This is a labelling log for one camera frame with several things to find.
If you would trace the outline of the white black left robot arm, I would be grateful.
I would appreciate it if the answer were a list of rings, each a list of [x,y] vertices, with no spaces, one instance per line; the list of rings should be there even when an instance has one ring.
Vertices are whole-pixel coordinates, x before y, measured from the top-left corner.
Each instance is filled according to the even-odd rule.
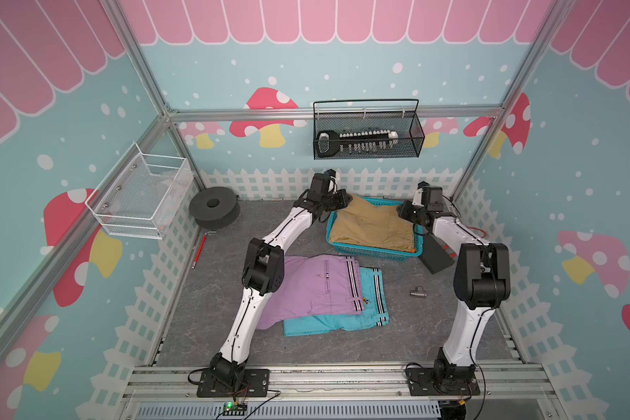
[[[324,213],[344,209],[352,200],[338,187],[333,169],[316,173],[287,217],[267,236],[254,238],[247,248],[241,282],[243,295],[227,339],[209,364],[211,375],[229,387],[239,385],[250,345],[265,306],[285,277],[285,251]]]

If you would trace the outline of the teal pants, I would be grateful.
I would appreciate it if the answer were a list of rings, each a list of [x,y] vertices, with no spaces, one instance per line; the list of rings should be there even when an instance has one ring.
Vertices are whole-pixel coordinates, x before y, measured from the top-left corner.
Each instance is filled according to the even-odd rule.
[[[383,287],[383,272],[377,268],[361,268],[364,309],[358,315],[317,315],[283,322],[287,337],[329,334],[335,331],[354,332],[385,327],[390,314]]]

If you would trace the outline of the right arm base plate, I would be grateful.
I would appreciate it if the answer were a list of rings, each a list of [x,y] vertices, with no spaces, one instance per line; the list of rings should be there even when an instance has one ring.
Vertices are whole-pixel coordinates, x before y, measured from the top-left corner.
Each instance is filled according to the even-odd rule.
[[[481,394],[475,377],[475,367],[456,365],[418,366],[416,363],[404,369],[409,393],[412,397],[460,397],[469,399]]]

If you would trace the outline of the purple pants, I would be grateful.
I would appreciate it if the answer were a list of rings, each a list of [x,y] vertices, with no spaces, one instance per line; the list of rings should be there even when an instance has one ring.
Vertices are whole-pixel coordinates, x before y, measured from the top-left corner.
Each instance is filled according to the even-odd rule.
[[[286,257],[283,283],[262,311],[257,329],[308,316],[357,315],[364,309],[360,264],[353,257]]]

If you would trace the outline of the khaki pants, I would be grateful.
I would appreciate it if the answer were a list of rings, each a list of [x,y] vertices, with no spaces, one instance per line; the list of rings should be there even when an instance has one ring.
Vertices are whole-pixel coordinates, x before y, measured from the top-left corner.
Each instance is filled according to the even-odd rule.
[[[397,208],[375,206],[353,195],[348,206],[336,212],[328,239],[331,243],[415,253],[413,224],[401,219]]]

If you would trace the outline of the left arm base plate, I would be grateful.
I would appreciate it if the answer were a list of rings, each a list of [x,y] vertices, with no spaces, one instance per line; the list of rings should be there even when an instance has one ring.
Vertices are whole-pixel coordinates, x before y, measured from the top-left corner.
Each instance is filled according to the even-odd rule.
[[[211,369],[204,369],[197,382],[196,397],[266,397],[270,375],[269,369],[245,369],[236,378],[225,381]]]

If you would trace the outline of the teal plastic basket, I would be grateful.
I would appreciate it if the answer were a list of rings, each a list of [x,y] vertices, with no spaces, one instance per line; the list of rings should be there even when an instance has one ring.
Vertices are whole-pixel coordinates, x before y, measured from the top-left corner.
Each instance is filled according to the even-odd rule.
[[[366,199],[367,201],[369,201],[375,206],[394,206],[394,205],[400,206],[401,205],[399,201],[390,201],[389,199],[388,200],[387,199],[372,199],[372,198],[364,198],[364,199]],[[336,219],[336,215],[335,215],[336,212],[334,212],[331,215],[331,217],[329,218],[329,221],[327,222],[327,234],[325,235],[325,238],[327,238],[327,242],[330,245],[334,246],[335,250],[338,251],[339,253],[355,255],[355,256],[360,255],[362,257],[374,257],[374,258],[380,258],[380,259],[385,259],[385,260],[403,262],[403,261],[408,260],[411,257],[419,257],[423,251],[423,236],[421,236],[422,230],[414,229],[414,225],[413,225],[413,231],[415,234],[415,245],[416,245],[415,253],[381,250],[380,248],[368,248],[368,247],[362,247],[362,246],[347,245],[343,243],[331,243],[328,239],[328,234],[330,233],[332,225]]]

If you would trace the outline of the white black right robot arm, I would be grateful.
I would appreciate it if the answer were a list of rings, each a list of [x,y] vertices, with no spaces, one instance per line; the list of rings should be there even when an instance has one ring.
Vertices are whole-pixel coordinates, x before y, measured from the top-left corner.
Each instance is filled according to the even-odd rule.
[[[432,274],[455,265],[453,290],[458,299],[453,328],[439,349],[432,371],[439,387],[471,383],[477,368],[476,354],[490,318],[510,296],[509,249],[491,243],[466,227],[446,205],[443,189],[418,184],[413,199],[404,201],[398,216],[413,224],[423,238],[419,258]]]

